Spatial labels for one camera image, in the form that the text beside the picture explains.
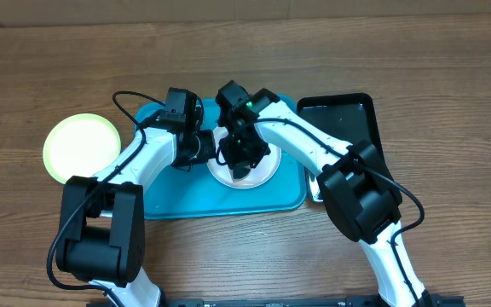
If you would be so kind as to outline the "white plate with stain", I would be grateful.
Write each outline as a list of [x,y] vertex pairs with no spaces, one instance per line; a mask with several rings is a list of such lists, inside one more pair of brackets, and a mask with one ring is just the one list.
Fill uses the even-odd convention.
[[233,172],[226,165],[219,165],[215,159],[209,159],[207,166],[219,182],[230,188],[255,188],[267,182],[279,167],[281,149],[274,144],[269,144],[269,149],[270,154],[265,155],[256,168],[248,167],[248,173],[241,179],[233,179]]

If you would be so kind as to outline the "yellow-green plate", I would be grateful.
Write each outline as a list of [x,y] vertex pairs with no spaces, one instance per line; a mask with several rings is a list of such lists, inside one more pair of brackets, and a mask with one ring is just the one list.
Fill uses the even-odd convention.
[[46,171],[60,183],[71,176],[92,177],[121,152],[115,126],[93,113],[63,119],[47,135],[43,145]]

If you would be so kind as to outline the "green scrub sponge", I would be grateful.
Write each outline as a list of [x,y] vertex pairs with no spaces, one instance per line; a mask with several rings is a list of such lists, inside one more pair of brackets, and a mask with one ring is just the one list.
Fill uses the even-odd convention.
[[233,181],[239,181],[247,177],[251,172],[251,167],[248,164],[245,165],[235,165],[230,173]]

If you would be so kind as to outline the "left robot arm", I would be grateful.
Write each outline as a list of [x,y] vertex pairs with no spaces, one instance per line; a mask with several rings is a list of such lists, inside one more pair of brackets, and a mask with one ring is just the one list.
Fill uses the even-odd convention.
[[215,155],[211,130],[197,113],[158,110],[137,124],[133,142],[92,177],[63,188],[59,230],[47,275],[60,289],[98,290],[114,306],[158,306],[162,292],[142,267],[144,194],[168,166],[205,163]]

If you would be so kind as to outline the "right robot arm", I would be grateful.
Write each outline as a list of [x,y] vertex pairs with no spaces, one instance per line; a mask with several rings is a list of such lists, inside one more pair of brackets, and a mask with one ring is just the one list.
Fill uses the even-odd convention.
[[399,206],[417,198],[394,181],[382,154],[367,141],[352,144],[330,136],[296,115],[278,95],[261,89],[249,94],[230,81],[217,93],[218,124],[228,134],[216,162],[242,178],[275,145],[313,174],[336,228],[361,244],[388,306],[425,306],[428,292],[415,275],[402,234],[417,227],[401,224]]

